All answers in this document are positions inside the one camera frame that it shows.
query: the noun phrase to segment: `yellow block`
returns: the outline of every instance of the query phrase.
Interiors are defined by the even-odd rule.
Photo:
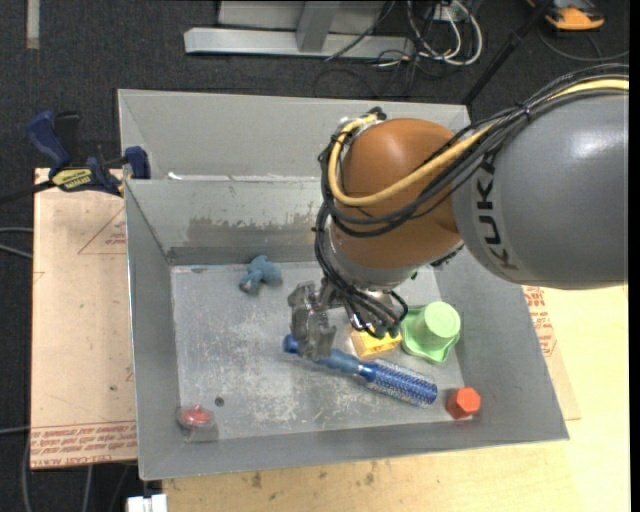
[[[388,334],[379,340],[374,336],[371,336],[366,332],[353,331],[351,334],[351,341],[353,347],[356,349],[359,357],[367,357],[373,354],[379,354],[380,352],[386,352],[391,350],[402,341],[402,335],[398,334],[392,338]]]

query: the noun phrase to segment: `gray carpet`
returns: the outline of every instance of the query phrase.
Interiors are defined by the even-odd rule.
[[[32,169],[48,160],[27,141],[25,127],[38,112],[74,110],[82,115],[80,149],[107,158],[118,153],[116,91],[119,88],[197,90],[298,97],[376,98],[460,103],[493,56],[528,16],[523,0],[485,0],[477,13],[485,51],[476,64],[455,70],[427,65],[407,91],[393,77],[362,62],[325,63],[311,58],[186,56],[183,33],[210,26],[214,2],[41,0],[40,50],[26,49],[24,0],[0,2],[0,196],[28,187]],[[542,34],[560,51],[583,58],[615,55],[629,46],[630,1],[599,0],[607,16],[597,32]],[[395,9],[379,33],[404,34]],[[628,62],[628,56],[618,61]],[[534,29],[471,106],[481,119],[523,100],[548,81],[589,63],[551,51]],[[0,205],[0,227],[32,226],[33,201]],[[25,235],[0,235],[0,244],[25,251]],[[0,251],[0,429],[29,422],[31,264]],[[0,510],[24,510],[20,473],[25,436],[0,437]],[[140,494],[135,468],[96,466],[89,510],[107,510],[121,476],[121,495]],[[86,469],[28,475],[33,510],[76,511],[83,502]],[[121,501],[116,497],[116,507]]]

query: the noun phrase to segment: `gray bin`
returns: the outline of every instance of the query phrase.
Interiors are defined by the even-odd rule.
[[[410,305],[452,304],[462,337],[433,366],[400,347],[385,355],[432,376],[419,409],[355,378],[284,354],[286,297],[319,282],[311,227],[320,205],[317,155],[339,120],[381,106],[457,130],[454,105],[120,91],[123,149],[141,145],[152,179],[125,202],[140,475],[145,480],[397,457],[567,438],[522,289],[462,251],[398,291]],[[238,289],[267,254],[283,282]],[[336,345],[350,350],[344,312]],[[453,421],[448,393],[473,386],[482,409]],[[191,442],[180,405],[213,411],[218,437]]]

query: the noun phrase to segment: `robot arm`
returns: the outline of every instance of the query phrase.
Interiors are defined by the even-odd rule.
[[[319,159],[322,287],[289,299],[301,352],[328,354],[338,305],[355,329],[397,334],[394,288],[463,244],[516,283],[626,281],[628,87],[628,67],[604,65],[457,134],[379,109],[341,126]]]

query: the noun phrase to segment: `blue toy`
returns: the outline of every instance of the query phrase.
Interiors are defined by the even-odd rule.
[[[275,263],[267,259],[264,254],[256,256],[247,267],[247,275],[240,280],[240,289],[249,295],[258,293],[261,282],[278,284],[282,280],[282,273]]]

